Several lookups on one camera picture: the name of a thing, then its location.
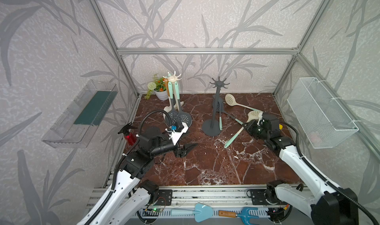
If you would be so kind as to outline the cream utensil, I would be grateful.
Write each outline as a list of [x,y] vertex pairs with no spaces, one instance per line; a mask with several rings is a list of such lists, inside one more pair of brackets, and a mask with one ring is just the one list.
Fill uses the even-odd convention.
[[[263,114],[263,111],[250,111],[247,115],[248,119],[246,123],[249,123],[250,121],[253,121],[253,120],[259,120],[262,114]],[[225,143],[224,148],[228,148],[243,130],[244,130],[244,125],[242,125],[239,131],[237,131],[237,133]]]

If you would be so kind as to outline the grey slotted spatula mint handle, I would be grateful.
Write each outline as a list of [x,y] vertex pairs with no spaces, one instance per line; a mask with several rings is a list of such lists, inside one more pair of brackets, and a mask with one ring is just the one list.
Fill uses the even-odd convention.
[[223,130],[223,123],[222,123],[222,111],[221,111],[221,99],[218,97],[217,101],[217,111],[219,113],[219,130]]

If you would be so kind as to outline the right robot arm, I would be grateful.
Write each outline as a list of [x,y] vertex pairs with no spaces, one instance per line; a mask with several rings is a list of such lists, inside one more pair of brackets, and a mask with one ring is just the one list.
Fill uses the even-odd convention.
[[281,180],[267,184],[269,203],[286,202],[307,215],[316,225],[358,225],[359,211],[374,224],[379,222],[361,204],[350,189],[343,189],[316,168],[301,152],[299,140],[281,134],[280,121],[275,115],[250,111],[242,128],[254,139],[262,140],[307,185],[309,191],[297,190]]

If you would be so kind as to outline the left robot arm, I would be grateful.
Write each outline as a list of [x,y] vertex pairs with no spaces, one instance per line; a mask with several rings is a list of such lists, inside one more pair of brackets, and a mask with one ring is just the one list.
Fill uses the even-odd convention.
[[142,207],[158,200],[158,185],[149,180],[141,181],[153,167],[155,157],[173,152],[176,157],[184,158],[197,146],[196,143],[179,144],[191,126],[192,118],[183,111],[174,116],[175,112],[149,112],[149,115],[164,114],[168,129],[163,133],[154,126],[144,131],[143,124],[140,124],[137,141],[117,163],[111,186],[79,222],[80,225],[124,225]]

